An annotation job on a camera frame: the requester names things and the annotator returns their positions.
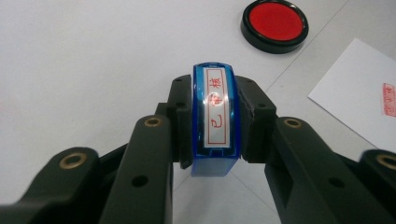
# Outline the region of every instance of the red stamp impression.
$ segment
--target red stamp impression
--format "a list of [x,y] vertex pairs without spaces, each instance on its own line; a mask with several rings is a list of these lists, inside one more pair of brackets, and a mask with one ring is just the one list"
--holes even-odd
[[384,83],[382,86],[382,100],[385,115],[396,117],[396,94],[393,85]]

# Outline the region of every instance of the black ink pad case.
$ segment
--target black ink pad case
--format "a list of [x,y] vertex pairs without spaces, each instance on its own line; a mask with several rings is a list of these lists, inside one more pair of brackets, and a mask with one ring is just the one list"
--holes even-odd
[[297,49],[308,35],[304,13],[287,1],[261,0],[244,11],[241,31],[247,42],[268,53]]

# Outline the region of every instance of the white paper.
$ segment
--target white paper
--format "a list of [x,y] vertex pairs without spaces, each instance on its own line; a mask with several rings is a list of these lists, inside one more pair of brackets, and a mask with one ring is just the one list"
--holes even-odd
[[396,62],[354,39],[308,97],[374,146],[396,152],[392,86]]

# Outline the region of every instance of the stamp label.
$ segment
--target stamp label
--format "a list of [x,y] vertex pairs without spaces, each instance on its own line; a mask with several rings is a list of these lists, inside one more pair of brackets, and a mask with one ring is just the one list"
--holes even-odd
[[204,147],[230,147],[230,114],[224,68],[204,68]]

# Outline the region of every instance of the white surface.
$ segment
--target white surface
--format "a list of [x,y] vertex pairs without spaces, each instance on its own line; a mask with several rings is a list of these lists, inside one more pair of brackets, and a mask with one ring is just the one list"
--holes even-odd
[[309,98],[378,148],[396,152],[396,118],[384,113],[383,85],[396,62],[354,39]]
[[[336,152],[373,147],[307,95],[358,38],[396,59],[393,0],[296,0],[304,45],[254,49],[239,30],[252,1],[0,1],[0,203],[69,147],[100,155],[126,143],[135,122],[165,102],[171,80],[221,62],[255,80],[279,116],[308,121]],[[174,223],[279,223],[263,165],[239,161],[223,179],[175,164]]]

